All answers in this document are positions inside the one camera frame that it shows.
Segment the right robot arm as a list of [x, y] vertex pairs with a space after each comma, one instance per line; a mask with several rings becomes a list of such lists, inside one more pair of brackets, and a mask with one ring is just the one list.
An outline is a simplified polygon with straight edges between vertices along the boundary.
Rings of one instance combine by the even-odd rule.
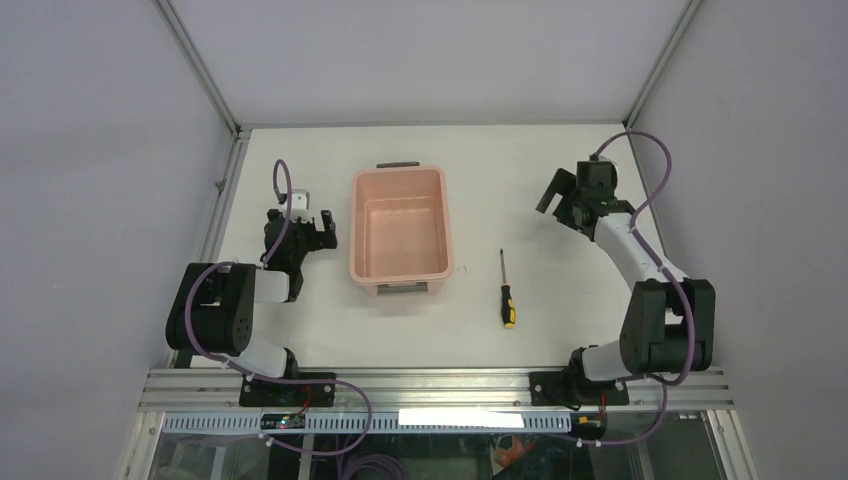
[[630, 299], [617, 340], [574, 350], [558, 373], [530, 376], [536, 405], [625, 405], [626, 382], [656, 378], [678, 385], [713, 359], [716, 291], [660, 255], [638, 227], [638, 209], [616, 197], [610, 161], [558, 169], [536, 209], [586, 236], [607, 254]]

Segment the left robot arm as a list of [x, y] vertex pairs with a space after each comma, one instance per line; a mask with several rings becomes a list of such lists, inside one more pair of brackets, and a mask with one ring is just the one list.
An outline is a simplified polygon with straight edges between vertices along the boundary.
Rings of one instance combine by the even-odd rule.
[[306, 256], [338, 247], [332, 212], [322, 210], [320, 221], [317, 226], [307, 211], [287, 219], [283, 211], [271, 209], [264, 225], [266, 251], [258, 265], [188, 264], [166, 320], [169, 347], [218, 361], [249, 380], [263, 380], [263, 394], [277, 406], [294, 403], [301, 392], [296, 356], [254, 332], [254, 306], [298, 299]]

